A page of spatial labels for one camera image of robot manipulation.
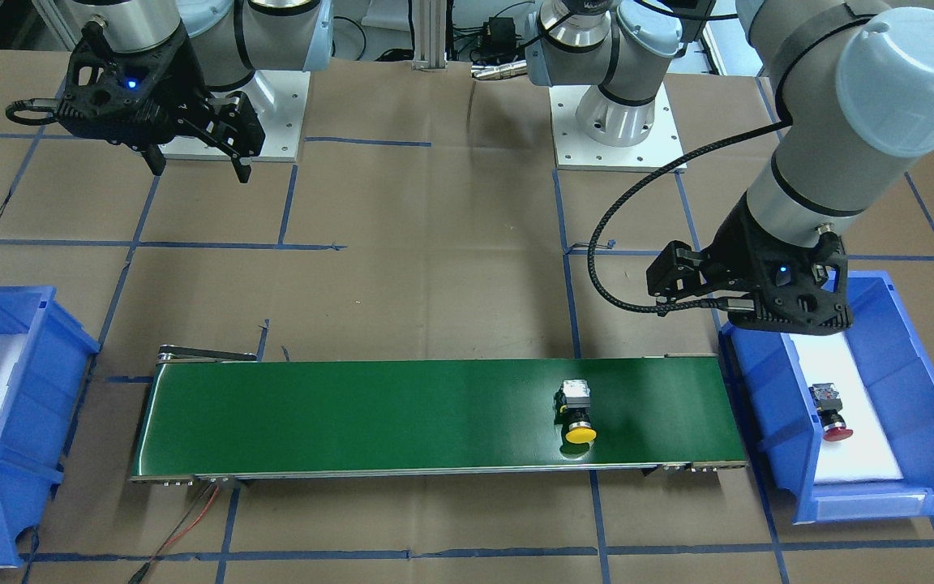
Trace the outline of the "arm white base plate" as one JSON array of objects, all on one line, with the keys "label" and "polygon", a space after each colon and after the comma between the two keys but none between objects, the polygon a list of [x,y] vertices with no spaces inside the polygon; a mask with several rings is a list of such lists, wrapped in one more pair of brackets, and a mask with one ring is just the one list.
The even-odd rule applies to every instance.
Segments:
[{"label": "arm white base plate", "polygon": [[664,85],[641,106],[608,101],[597,86],[549,96],[557,169],[649,173],[684,154]]},{"label": "arm white base plate", "polygon": [[[266,133],[255,161],[297,161],[310,81],[308,71],[257,71],[255,78],[240,88],[255,107]],[[229,161],[219,149],[192,137],[174,138],[162,145],[161,151],[170,161]]]}]

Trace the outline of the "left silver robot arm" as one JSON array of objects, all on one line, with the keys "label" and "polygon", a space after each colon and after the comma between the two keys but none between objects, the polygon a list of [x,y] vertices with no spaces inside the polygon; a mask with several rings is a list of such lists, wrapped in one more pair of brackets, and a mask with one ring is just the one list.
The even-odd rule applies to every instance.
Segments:
[{"label": "left silver robot arm", "polygon": [[[834,335],[853,323],[842,233],[934,151],[934,10],[883,1],[738,1],[736,10],[774,84],[778,122],[693,149],[627,189],[590,236],[587,273],[631,313],[719,309],[742,329]],[[661,3],[542,1],[530,18],[531,81],[585,86],[576,116],[585,135],[641,143],[682,16]],[[631,196],[696,157],[775,131],[781,143],[713,242],[700,251],[668,243],[646,270],[655,304],[602,285],[596,247]]]}]

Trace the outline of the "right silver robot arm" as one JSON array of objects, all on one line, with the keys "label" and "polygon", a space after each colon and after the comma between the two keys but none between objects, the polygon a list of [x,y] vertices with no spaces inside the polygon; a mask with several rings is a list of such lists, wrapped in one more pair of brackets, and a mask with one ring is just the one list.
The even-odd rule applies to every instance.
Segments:
[{"label": "right silver robot arm", "polygon": [[137,152],[160,176],[163,145],[200,141],[247,183],[266,117],[281,103],[266,71],[321,71],[332,55],[330,1],[73,1],[81,37],[47,122]]}]

